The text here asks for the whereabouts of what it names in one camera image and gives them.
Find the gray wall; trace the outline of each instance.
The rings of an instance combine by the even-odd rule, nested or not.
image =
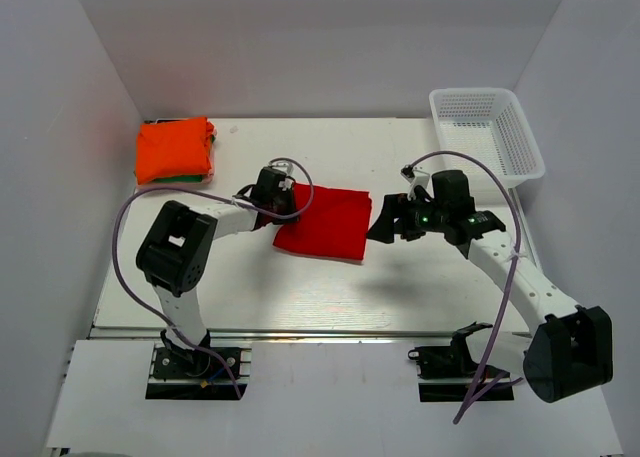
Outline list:
[[[428,113],[513,88],[561,0],[80,0],[146,118]]]
[[[77,0],[0,0],[0,40],[0,455],[31,457],[91,323],[140,116]]]
[[[614,324],[604,387],[640,455],[640,0],[564,0],[516,93],[547,166],[521,196],[545,271]]]

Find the folded orange cloth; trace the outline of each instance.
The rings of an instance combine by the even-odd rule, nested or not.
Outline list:
[[[214,130],[206,117],[142,124],[137,142],[138,184],[176,175],[213,173],[210,154]]]

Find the laundry basket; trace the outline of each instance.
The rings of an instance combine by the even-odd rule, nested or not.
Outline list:
[[[429,95],[442,150],[463,152],[487,165],[507,188],[544,174],[544,162],[515,94],[506,89],[440,89]],[[447,169],[460,169],[475,190],[495,186],[471,162],[445,156]]]

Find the purple cable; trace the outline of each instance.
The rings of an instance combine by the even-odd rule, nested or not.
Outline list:
[[[289,162],[289,163],[295,165],[296,167],[298,167],[302,171],[302,173],[304,174],[305,178],[307,179],[307,182],[309,183],[309,188],[310,188],[309,200],[304,205],[304,207],[302,207],[302,209],[298,210],[297,212],[294,212],[293,214],[279,215],[279,214],[276,214],[276,213],[273,213],[273,212],[269,212],[268,210],[259,209],[259,208],[255,207],[255,206],[251,205],[251,204],[244,203],[244,202],[239,201],[239,200],[233,201],[231,199],[225,199],[224,197],[217,197],[215,195],[206,194],[204,192],[200,192],[200,191],[197,191],[197,190],[182,189],[182,188],[179,188],[179,187],[172,187],[172,186],[169,186],[169,185],[165,185],[165,186],[161,186],[161,187],[153,187],[153,188],[150,188],[150,189],[141,190],[140,192],[138,192],[136,194],[133,194],[131,197],[129,197],[124,202],[124,204],[122,204],[122,207],[120,207],[120,210],[118,211],[118,214],[116,215],[116,221],[115,221],[115,224],[113,226],[113,235],[111,237],[111,259],[113,260],[113,269],[115,270],[116,278],[118,279],[118,282],[120,282],[120,285],[122,286],[124,291],[127,294],[129,294],[129,297],[131,297],[136,304],[138,304],[141,307],[147,309],[149,312],[151,312],[155,316],[159,317],[165,324],[167,324],[169,327],[171,327],[173,329],[174,333],[176,334],[176,336],[185,345],[191,347],[194,350],[198,350],[200,352],[203,352],[203,353],[209,355],[210,357],[213,357],[216,360],[218,360],[222,364],[222,367],[224,368],[224,370],[226,370],[227,374],[229,374],[229,379],[231,379],[231,383],[233,384],[233,388],[236,391],[236,395],[238,396],[238,400],[240,400],[242,398],[242,393],[240,392],[240,388],[238,387],[238,382],[236,381],[235,377],[233,376],[233,372],[231,371],[231,368],[229,367],[229,365],[227,365],[226,360],[224,358],[222,358],[222,356],[220,354],[218,354],[217,352],[214,352],[211,349],[200,347],[199,345],[196,345],[193,342],[191,342],[189,339],[187,339],[182,334],[182,332],[180,332],[176,328],[176,325],[173,323],[173,321],[169,317],[167,317],[162,312],[154,309],[149,304],[144,302],[142,299],[140,299],[140,297],[138,297],[136,295],[136,293],[133,291],[133,289],[131,287],[129,287],[129,284],[127,284],[127,282],[124,280],[124,276],[122,275],[122,270],[120,269],[120,262],[118,260],[118,235],[120,234],[120,226],[122,225],[122,219],[124,218],[124,214],[127,211],[127,209],[129,208],[129,206],[131,205],[131,203],[134,200],[136,200],[138,197],[143,196],[144,194],[148,194],[150,192],[157,192],[157,191],[160,191],[160,190],[171,190],[171,191],[185,192],[187,194],[192,194],[192,195],[197,195],[199,197],[204,197],[205,199],[216,200],[216,201],[222,202],[224,204],[237,205],[238,207],[242,207],[243,209],[255,210],[256,212],[260,212],[261,214],[267,215],[269,217],[277,218],[277,219],[292,219],[294,217],[298,217],[299,215],[304,213],[309,208],[309,206],[311,205],[311,202],[313,201],[313,197],[314,197],[315,192],[314,192],[313,182],[311,181],[311,176],[309,175],[307,170],[302,165],[300,165],[298,162],[296,162],[293,159],[289,159],[288,157],[279,157],[277,159],[273,159],[273,160],[271,160],[269,162],[269,164],[272,164],[274,162]]]
[[[455,157],[461,157],[465,160],[468,160],[469,162],[473,162],[482,170],[484,170],[489,175],[489,177],[491,177],[491,180],[493,180],[493,182],[496,184],[496,186],[502,193],[502,196],[507,201],[507,205],[509,206],[509,210],[511,211],[511,216],[513,217],[513,223],[516,228],[516,240],[513,246],[515,255],[513,259],[511,259],[511,266],[509,267],[509,272],[507,273],[507,280],[504,283],[504,292],[502,294],[502,301],[500,302],[500,308],[498,309],[498,315],[496,316],[496,321],[493,324],[493,328],[491,329],[491,335],[489,336],[487,347],[485,348],[484,353],[482,354],[482,358],[480,359],[480,363],[478,364],[476,373],[473,375],[473,379],[471,380],[471,385],[469,385],[469,388],[467,389],[467,393],[464,396],[462,405],[460,405],[460,410],[458,410],[458,413],[453,419],[454,425],[457,425],[460,422],[460,419],[462,419],[462,416],[464,415],[464,413],[469,409],[469,407],[471,407],[471,405],[476,400],[478,400],[478,398],[481,397],[485,392],[488,392],[489,390],[491,390],[491,388],[493,388],[493,386],[496,385],[497,383],[496,379],[492,380],[489,384],[487,384],[482,389],[481,391],[482,393],[479,393],[480,396],[475,395],[476,389],[478,388],[478,384],[483,379],[484,370],[487,366],[487,362],[489,361],[491,350],[493,350],[493,346],[496,343],[496,339],[498,338],[498,332],[500,331],[500,325],[502,324],[504,314],[507,311],[507,304],[509,303],[509,296],[511,294],[511,286],[513,285],[513,279],[516,275],[516,266],[518,264],[518,253],[520,252],[520,246],[522,244],[522,229],[520,227],[520,220],[518,219],[518,211],[516,210],[515,205],[511,201],[511,198],[509,197],[509,193],[507,192],[507,189],[504,188],[504,186],[500,183],[500,180],[498,180],[498,177],[491,171],[491,169],[489,169],[489,167],[487,167],[485,164],[480,162],[478,159],[471,157],[470,155],[463,154],[461,152],[455,152],[453,150],[439,150],[437,152],[431,152],[429,154],[423,155],[412,164],[409,164],[409,166],[413,168],[419,163],[427,159],[430,159],[431,157],[435,157],[437,155],[453,155]]]

